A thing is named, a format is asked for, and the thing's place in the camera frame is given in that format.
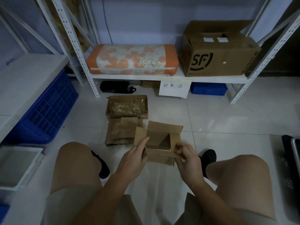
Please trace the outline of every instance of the cable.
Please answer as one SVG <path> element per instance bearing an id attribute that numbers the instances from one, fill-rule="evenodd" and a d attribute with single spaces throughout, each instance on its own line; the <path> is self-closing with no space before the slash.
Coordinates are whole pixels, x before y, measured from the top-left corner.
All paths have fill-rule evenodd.
<path id="1" fill-rule="evenodd" d="M 106 22 L 105 9 L 104 9 L 104 1 L 103 1 L 103 0 L 102 0 L 102 6 L 103 6 L 103 13 L 104 13 L 104 20 L 105 20 L 106 28 L 107 28 L 108 34 L 110 35 L 110 31 L 109 31 L 109 29 L 108 29 L 107 22 Z"/>

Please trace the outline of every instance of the cardboard box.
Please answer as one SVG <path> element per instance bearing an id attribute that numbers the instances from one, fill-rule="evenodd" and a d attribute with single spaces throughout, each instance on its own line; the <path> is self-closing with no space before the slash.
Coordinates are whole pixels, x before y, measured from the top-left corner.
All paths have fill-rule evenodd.
<path id="1" fill-rule="evenodd" d="M 137 127 L 143 127 L 143 120 L 137 117 L 110 119 L 105 138 L 107 145 L 132 144 Z"/>
<path id="2" fill-rule="evenodd" d="M 133 102 L 135 100 L 142 101 L 145 103 L 145 112 L 141 114 L 114 114 L 110 111 L 110 106 L 112 101 L 118 103 Z M 106 117 L 108 120 L 112 118 L 131 118 L 138 117 L 141 119 L 148 119 L 148 100 L 146 95 L 118 95 L 118 96 L 109 96 L 106 107 Z"/>
<path id="3" fill-rule="evenodd" d="M 242 33 L 252 21 L 190 21 L 179 52 L 186 76 L 242 75 L 261 48 Z"/>
<path id="4" fill-rule="evenodd" d="M 147 129 L 137 127 L 134 137 L 134 145 L 145 137 L 149 136 L 145 148 L 146 154 L 149 155 L 148 162 L 162 163 L 169 166 L 174 165 L 174 158 L 182 157 L 176 154 L 176 143 L 181 142 L 180 133 L 183 126 L 170 125 L 155 121 L 149 121 Z"/>
<path id="5" fill-rule="evenodd" d="M 142 80 L 143 88 L 160 88 L 160 81 L 157 80 Z"/>

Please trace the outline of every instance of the sf logo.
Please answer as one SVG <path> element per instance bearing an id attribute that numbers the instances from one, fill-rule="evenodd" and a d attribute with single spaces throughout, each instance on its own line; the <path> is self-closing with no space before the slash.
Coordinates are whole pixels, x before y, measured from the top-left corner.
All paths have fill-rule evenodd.
<path id="1" fill-rule="evenodd" d="M 209 55 L 208 54 L 203 54 L 201 56 L 199 54 L 194 55 L 193 62 L 192 62 L 191 65 L 197 65 L 197 66 L 195 66 L 195 68 L 191 67 L 190 70 L 199 71 L 199 70 L 202 70 L 202 69 L 208 67 L 208 65 L 212 61 L 213 56 L 214 56 L 213 53 L 209 53 Z"/>

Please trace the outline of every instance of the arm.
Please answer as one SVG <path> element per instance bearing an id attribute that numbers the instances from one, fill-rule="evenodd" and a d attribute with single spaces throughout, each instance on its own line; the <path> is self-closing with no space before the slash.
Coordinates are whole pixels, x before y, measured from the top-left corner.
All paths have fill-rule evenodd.
<path id="1" fill-rule="evenodd" d="M 73 219 L 71 225 L 112 224 L 118 204 L 127 186 L 136 179 L 144 168 L 148 156 L 142 158 L 149 137 L 141 140 L 122 157 L 117 171 L 111 175 L 96 197 L 90 201 Z"/>
<path id="2" fill-rule="evenodd" d="M 204 180 L 201 168 L 201 160 L 195 150 L 189 144 L 177 143 L 176 151 L 186 158 L 185 162 L 175 159 L 182 180 L 189 186 L 197 197 L 203 209 L 207 222 L 217 225 L 246 225 L 238 213 L 226 204 Z"/>

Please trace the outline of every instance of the bare thigh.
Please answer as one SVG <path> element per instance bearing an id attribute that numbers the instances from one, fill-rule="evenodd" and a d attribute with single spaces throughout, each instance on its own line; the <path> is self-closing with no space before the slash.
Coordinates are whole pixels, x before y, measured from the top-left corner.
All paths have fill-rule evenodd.
<path id="1" fill-rule="evenodd" d="M 67 143 L 58 152 L 50 193 L 74 185 L 101 187 L 100 171 L 101 163 L 88 146 L 77 142 Z"/>
<path id="2" fill-rule="evenodd" d="M 206 174 L 216 193 L 232 208 L 276 220 L 268 164 L 255 155 L 240 155 L 211 163 Z"/>

